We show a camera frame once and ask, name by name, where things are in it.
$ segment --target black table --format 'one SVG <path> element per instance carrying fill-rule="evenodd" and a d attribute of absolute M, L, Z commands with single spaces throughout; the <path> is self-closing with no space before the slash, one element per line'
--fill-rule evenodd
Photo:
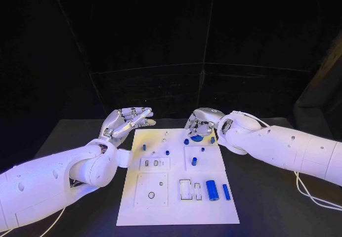
<path fill-rule="evenodd" d="M 153 128 L 181 128 L 186 119 L 157 119 Z M 284 118 L 264 119 L 290 127 Z M 36 157 L 83 146 L 98 136 L 102 120 L 60 120 Z M 119 148 L 131 149 L 134 132 Z M 292 172 L 239 156 L 220 146 L 226 175 L 241 224 L 116 227 L 125 169 L 118 168 L 111 183 L 66 207 L 44 236 L 80 237 L 215 237 L 215 236 L 342 236 L 342 212 L 318 207 L 294 185 Z M 342 190 L 329 182 L 303 175 L 311 193 L 342 203 Z M 57 217 L 13 230 L 7 236 L 37 237 Z"/>

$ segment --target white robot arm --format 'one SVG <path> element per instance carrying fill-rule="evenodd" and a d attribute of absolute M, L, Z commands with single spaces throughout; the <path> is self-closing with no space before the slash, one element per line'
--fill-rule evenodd
<path fill-rule="evenodd" d="M 225 115 L 210 108 L 193 111 L 184 126 L 189 136 L 217 130 L 217 143 L 233 153 L 249 154 L 265 163 L 313 175 L 342 186 L 342 143 L 294 129 L 261 127 L 256 118 L 233 111 Z"/>
<path fill-rule="evenodd" d="M 98 139 L 0 174 L 0 232 L 41 220 L 109 183 L 131 159 L 131 151 L 116 146 L 131 129 L 155 124 L 145 119 L 151 115 L 151 108 L 114 110 Z"/>

